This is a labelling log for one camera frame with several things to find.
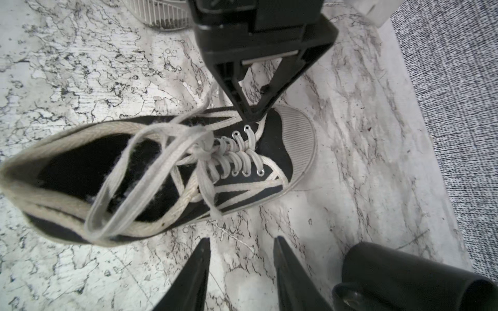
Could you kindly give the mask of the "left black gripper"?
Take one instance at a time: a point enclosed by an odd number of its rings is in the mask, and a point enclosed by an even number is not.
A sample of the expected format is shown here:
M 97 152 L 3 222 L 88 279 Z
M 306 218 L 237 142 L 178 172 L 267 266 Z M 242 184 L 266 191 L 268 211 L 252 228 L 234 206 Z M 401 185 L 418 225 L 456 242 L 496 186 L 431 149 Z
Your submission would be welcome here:
M 243 120 L 262 120 L 338 29 L 323 1 L 188 1 L 198 48 Z

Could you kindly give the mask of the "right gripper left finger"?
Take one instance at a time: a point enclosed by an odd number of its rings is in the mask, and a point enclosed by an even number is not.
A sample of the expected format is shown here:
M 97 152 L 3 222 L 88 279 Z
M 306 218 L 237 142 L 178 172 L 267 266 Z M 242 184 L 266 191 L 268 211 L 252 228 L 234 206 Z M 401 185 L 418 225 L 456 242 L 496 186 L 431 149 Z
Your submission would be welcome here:
M 153 311 L 203 311 L 208 287 L 210 259 L 210 239 L 202 238 L 170 289 L 153 308 Z

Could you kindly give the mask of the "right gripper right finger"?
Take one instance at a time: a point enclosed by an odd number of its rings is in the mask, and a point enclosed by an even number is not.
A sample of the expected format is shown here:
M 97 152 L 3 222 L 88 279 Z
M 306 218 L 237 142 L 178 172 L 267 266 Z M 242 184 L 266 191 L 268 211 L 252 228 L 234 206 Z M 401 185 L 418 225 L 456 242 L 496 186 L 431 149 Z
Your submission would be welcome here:
M 274 240 L 274 267 L 280 311 L 332 310 L 281 236 Z

